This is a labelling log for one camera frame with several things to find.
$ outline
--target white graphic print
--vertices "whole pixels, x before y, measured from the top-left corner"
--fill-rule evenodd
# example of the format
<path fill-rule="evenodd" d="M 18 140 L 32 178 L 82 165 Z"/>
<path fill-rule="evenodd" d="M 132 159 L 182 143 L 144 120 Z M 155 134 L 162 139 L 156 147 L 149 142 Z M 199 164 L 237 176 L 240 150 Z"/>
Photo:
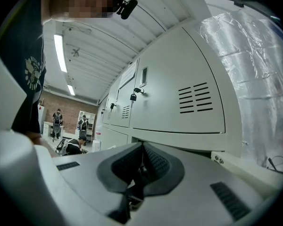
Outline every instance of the white graphic print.
<path fill-rule="evenodd" d="M 37 82 L 41 74 L 40 63 L 32 56 L 29 59 L 26 59 L 25 62 L 26 62 L 25 79 L 27 80 L 27 85 L 29 86 L 29 89 L 35 90 L 37 88 Z"/>

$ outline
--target red brick wall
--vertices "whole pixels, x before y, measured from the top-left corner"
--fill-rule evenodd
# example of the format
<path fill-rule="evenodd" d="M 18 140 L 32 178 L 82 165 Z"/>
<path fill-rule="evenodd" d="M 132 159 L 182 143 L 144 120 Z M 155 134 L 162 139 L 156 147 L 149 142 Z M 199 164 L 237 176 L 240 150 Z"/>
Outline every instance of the red brick wall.
<path fill-rule="evenodd" d="M 54 94 L 43 91 L 41 98 L 44 99 L 43 106 L 47 109 L 45 121 L 52 121 L 52 115 L 61 109 L 63 115 L 63 126 L 66 133 L 74 134 L 77 125 L 77 118 L 79 117 L 80 111 L 85 111 L 93 114 L 98 113 L 98 107 L 71 100 L 68 98 L 56 96 Z"/>

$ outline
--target ceiling light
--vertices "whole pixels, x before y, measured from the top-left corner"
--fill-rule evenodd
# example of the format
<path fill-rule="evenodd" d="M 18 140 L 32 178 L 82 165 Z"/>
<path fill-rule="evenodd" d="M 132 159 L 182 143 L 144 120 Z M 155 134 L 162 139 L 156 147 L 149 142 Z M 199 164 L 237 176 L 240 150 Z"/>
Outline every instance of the ceiling light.
<path fill-rule="evenodd" d="M 75 96 L 75 92 L 74 92 L 74 89 L 72 88 L 71 85 L 67 85 L 68 86 L 68 89 L 70 91 L 70 94 L 72 94 L 73 96 Z"/>
<path fill-rule="evenodd" d="M 67 72 L 63 51 L 63 36 L 55 34 L 54 39 L 58 56 L 58 63 L 60 64 L 61 71 Z"/>

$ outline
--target plastic wrap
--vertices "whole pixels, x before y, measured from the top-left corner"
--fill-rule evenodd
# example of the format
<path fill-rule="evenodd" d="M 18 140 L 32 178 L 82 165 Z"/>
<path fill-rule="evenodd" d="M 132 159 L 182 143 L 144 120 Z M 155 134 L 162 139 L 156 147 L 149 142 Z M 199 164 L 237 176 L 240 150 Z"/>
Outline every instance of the plastic wrap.
<path fill-rule="evenodd" d="M 242 158 L 260 166 L 283 155 L 283 32 L 241 12 L 220 14 L 195 29 L 220 57 L 242 120 Z"/>

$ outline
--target air vent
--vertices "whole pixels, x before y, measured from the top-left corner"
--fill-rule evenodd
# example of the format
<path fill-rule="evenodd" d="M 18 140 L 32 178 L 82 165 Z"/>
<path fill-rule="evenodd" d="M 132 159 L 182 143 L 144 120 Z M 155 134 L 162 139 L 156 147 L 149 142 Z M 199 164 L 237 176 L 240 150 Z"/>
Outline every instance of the air vent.
<path fill-rule="evenodd" d="M 214 183 L 210 186 L 235 221 L 250 212 L 249 208 L 223 182 Z"/>
<path fill-rule="evenodd" d="M 179 89 L 180 114 L 213 110 L 209 93 L 206 82 L 194 85 L 192 88 Z"/>
<path fill-rule="evenodd" d="M 129 116 L 129 110 L 130 110 L 130 106 L 125 106 L 123 107 L 123 112 L 122 112 L 122 119 L 127 119 Z"/>

